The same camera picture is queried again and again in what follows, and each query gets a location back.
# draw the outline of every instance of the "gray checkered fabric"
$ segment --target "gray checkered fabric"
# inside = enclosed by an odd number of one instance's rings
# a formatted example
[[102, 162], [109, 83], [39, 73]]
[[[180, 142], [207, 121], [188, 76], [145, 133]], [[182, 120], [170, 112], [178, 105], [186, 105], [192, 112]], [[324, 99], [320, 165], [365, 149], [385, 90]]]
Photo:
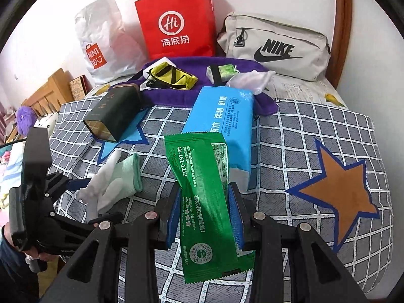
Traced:
[[[82, 125], [82, 117], [100, 97], [62, 106], [57, 128], [50, 139], [56, 170], [75, 179], [96, 173], [100, 144]], [[119, 201], [110, 210], [125, 215], [125, 222], [151, 210], [170, 193], [175, 176], [165, 157], [164, 135], [180, 133], [190, 109], [153, 107], [141, 127], [149, 145], [122, 144], [121, 159], [140, 155], [144, 190]], [[278, 222], [296, 226], [310, 223], [332, 246], [334, 213], [285, 192], [321, 173], [314, 138], [320, 140], [345, 165], [366, 160], [367, 184], [380, 219], [360, 218], [338, 252], [349, 272], [365, 292], [381, 280], [391, 260], [393, 214], [390, 193], [374, 138], [372, 121], [338, 108], [282, 100], [276, 115], [261, 116], [252, 127], [252, 172], [247, 197], [259, 211]], [[59, 214], [84, 221], [86, 206], [66, 192], [56, 204]], [[161, 302], [248, 302], [252, 270], [222, 279], [185, 284], [181, 265], [179, 231], [169, 251], [156, 251], [156, 273]], [[123, 250], [119, 302], [124, 302], [126, 250]], [[288, 252], [283, 251], [284, 301], [290, 301]]]

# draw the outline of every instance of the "nike bag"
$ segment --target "nike bag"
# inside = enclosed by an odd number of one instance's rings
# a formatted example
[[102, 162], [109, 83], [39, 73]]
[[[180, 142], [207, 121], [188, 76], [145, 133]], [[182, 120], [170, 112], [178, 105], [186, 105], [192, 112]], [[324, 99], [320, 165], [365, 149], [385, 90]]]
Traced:
[[324, 34], [260, 14], [231, 12], [217, 41], [228, 58], [256, 60], [306, 81], [316, 81], [330, 60]]
[[150, 59], [214, 56], [213, 0], [135, 2]]
[[97, 0], [75, 17], [86, 67], [96, 85], [136, 74], [145, 63], [139, 44], [125, 32], [115, 0]]

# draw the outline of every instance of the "circular qr code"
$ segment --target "circular qr code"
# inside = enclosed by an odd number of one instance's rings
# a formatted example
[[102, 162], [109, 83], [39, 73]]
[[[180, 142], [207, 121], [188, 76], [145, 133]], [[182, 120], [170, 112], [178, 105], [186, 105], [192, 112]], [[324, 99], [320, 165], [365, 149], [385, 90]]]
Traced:
[[205, 264], [213, 257], [213, 251], [208, 244], [198, 243], [189, 250], [189, 257], [196, 264]]

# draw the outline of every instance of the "red shopping bag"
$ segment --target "red shopping bag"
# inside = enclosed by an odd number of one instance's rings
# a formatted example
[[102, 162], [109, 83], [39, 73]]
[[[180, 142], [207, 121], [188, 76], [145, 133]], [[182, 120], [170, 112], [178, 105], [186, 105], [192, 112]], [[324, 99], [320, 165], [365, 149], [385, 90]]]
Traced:
[[135, 2], [150, 58], [214, 56], [213, 0]]

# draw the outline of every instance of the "hand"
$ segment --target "hand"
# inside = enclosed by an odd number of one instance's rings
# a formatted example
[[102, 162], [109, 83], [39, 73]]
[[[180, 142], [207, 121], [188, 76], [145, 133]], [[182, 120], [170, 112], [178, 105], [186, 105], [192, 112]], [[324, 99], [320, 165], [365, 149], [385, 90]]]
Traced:
[[[4, 237], [9, 242], [9, 244], [15, 248], [13, 239], [11, 238], [9, 222], [7, 222], [6, 225], [4, 226]], [[23, 251], [23, 253], [33, 257], [34, 259], [40, 259], [45, 262], [53, 261], [58, 258], [57, 255], [51, 255], [48, 253], [38, 253], [38, 250], [33, 246], [31, 247], [30, 250]]]

